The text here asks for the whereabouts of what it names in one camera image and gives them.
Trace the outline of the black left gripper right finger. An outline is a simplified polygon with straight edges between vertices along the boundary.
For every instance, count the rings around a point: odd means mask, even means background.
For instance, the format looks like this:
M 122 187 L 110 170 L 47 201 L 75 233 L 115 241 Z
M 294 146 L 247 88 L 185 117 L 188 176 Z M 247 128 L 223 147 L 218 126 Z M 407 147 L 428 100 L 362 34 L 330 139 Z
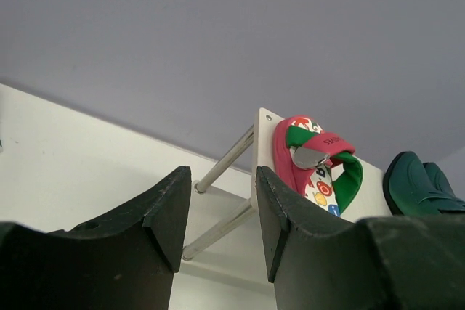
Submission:
M 462 309 L 464 217 L 333 216 L 256 170 L 267 278 L 279 309 Z

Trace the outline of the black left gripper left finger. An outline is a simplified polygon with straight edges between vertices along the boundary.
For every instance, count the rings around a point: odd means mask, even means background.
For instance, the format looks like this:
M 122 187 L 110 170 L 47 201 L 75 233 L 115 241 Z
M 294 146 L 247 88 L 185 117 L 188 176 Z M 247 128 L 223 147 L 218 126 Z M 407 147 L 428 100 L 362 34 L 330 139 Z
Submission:
M 180 166 L 69 231 L 1 224 L 3 309 L 167 309 L 191 198 Z

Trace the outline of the green loafer shoe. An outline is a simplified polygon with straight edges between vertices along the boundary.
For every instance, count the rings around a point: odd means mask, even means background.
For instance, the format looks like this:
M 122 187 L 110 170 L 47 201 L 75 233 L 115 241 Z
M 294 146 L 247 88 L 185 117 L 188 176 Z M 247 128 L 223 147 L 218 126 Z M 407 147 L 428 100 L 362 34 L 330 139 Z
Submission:
M 456 197 L 445 173 L 433 162 L 423 163 L 424 169 L 434 188 L 444 194 L 444 197 L 435 198 L 432 203 L 442 214 L 464 214 L 464 201 Z
M 432 203 L 438 198 L 418 155 L 401 152 L 389 164 L 382 182 L 384 199 L 395 216 L 440 214 Z

